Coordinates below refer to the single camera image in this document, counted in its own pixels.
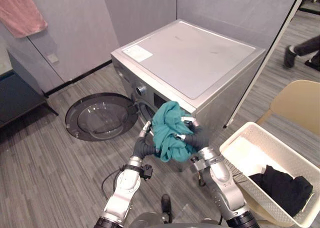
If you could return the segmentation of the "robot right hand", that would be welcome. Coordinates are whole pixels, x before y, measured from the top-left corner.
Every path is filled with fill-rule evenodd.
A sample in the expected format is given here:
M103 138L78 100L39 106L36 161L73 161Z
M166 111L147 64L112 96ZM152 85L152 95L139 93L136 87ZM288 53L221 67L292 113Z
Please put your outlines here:
M175 134L174 137L176 139L192 146L196 152L199 152L203 148L207 148L209 146L209 135L207 131L194 117L182 116L181 121L184 122L184 124L189 125L193 134Z

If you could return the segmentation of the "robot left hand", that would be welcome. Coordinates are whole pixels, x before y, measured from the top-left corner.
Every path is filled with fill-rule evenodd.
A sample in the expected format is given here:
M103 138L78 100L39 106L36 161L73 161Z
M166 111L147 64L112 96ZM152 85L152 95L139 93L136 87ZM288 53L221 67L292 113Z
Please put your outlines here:
M146 136L151 131L152 121L148 120L138 135L138 139L133 148L133 157L143 160L146 156L156 155L158 153L154 145L146 143Z

